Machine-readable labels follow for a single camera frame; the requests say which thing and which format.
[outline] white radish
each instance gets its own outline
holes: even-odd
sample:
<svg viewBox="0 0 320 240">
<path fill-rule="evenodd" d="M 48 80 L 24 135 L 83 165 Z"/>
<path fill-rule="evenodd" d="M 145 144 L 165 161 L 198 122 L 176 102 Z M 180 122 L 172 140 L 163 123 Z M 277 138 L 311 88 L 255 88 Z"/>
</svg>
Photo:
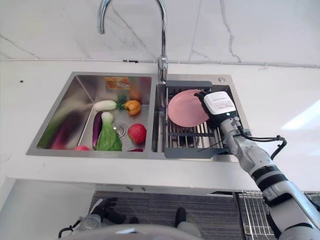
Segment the white radish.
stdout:
<svg viewBox="0 0 320 240">
<path fill-rule="evenodd" d="M 93 105 L 93 108 L 97 111 L 113 110 L 117 107 L 117 103 L 112 100 L 98 101 Z"/>
</svg>

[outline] cable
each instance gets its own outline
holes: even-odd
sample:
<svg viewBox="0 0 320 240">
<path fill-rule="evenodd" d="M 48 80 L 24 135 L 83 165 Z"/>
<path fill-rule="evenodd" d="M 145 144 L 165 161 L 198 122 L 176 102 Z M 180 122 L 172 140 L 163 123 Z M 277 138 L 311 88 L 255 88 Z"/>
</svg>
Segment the cable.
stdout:
<svg viewBox="0 0 320 240">
<path fill-rule="evenodd" d="M 73 229 L 74 229 L 76 226 L 78 226 L 78 224 L 79 224 L 80 222 L 81 222 L 81 220 L 79 219 L 78 221 L 75 222 L 75 224 L 70 225 L 69 227 L 62 228 L 62 229 L 59 231 L 58 239 L 61 238 L 62 233 L 65 232 L 65 231 L 71 231 L 71 232 L 73 232 L 73 231 L 74 231 Z"/>
<path fill-rule="evenodd" d="M 219 143 L 222 143 L 222 141 L 218 141 L 218 142 L 215 143 L 215 144 L 212 144 L 212 145 L 210 145 L 210 146 L 208 146 L 208 147 L 206 147 L 206 148 L 203 148 L 203 149 L 197 151 L 197 153 L 198 153 L 198 152 L 201 152 L 201 151 L 203 151 L 203 150 L 207 150 L 207 149 L 209 149 L 209 148 L 211 148 L 211 147 L 213 147 L 213 146 L 215 146 L 215 145 L 218 145 Z"/>
<path fill-rule="evenodd" d="M 287 145 L 287 140 L 280 136 L 277 135 L 276 137 L 253 137 L 253 136 L 248 136 L 248 134 L 246 134 L 244 132 L 244 129 L 241 125 L 237 125 L 237 128 L 240 132 L 240 135 L 242 137 L 244 137 L 245 139 L 254 141 L 254 142 L 260 142 L 260 143 L 268 143 L 268 142 L 275 142 L 275 141 L 282 141 L 281 144 L 278 144 L 278 148 L 271 154 L 271 159 L 273 160 L 275 158 L 275 156 Z"/>
</svg>

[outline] countertop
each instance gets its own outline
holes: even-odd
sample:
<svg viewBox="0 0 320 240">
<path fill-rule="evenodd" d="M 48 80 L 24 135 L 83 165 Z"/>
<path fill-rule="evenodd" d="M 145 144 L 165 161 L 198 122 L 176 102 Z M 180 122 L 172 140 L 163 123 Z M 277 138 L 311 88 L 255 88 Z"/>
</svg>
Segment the countertop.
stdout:
<svg viewBox="0 0 320 240">
<path fill-rule="evenodd" d="M 26 152 L 71 72 L 156 73 L 155 63 L 2 61 L 0 183 L 5 177 L 59 182 L 257 189 L 238 163 L 27 156 Z M 320 190 L 320 114 L 284 125 L 319 100 L 320 69 L 218 64 L 169 64 L 169 74 L 231 75 L 254 136 L 286 137 L 275 162 L 305 191 Z M 277 143 L 261 144 L 269 153 Z"/>
</svg>

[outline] bell pepper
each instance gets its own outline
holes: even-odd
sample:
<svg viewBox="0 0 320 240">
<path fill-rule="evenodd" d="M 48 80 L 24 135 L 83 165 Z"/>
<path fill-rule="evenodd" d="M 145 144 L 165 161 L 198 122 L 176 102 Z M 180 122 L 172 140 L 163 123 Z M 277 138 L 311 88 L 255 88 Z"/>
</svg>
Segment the bell pepper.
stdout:
<svg viewBox="0 0 320 240">
<path fill-rule="evenodd" d="M 136 100 L 130 100 L 124 104 L 124 109 L 127 110 L 129 115 L 135 115 L 140 112 L 141 104 Z"/>
</svg>

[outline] faucet handle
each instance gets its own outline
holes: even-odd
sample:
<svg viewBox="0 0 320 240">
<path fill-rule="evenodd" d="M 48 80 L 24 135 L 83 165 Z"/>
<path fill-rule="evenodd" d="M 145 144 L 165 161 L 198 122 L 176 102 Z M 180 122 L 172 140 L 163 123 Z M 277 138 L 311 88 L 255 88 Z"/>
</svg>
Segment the faucet handle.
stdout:
<svg viewBox="0 0 320 240">
<path fill-rule="evenodd" d="M 159 81 L 167 81 L 167 72 L 168 72 L 168 58 L 167 56 L 159 56 L 157 58 L 158 62 L 158 77 Z"/>
</svg>

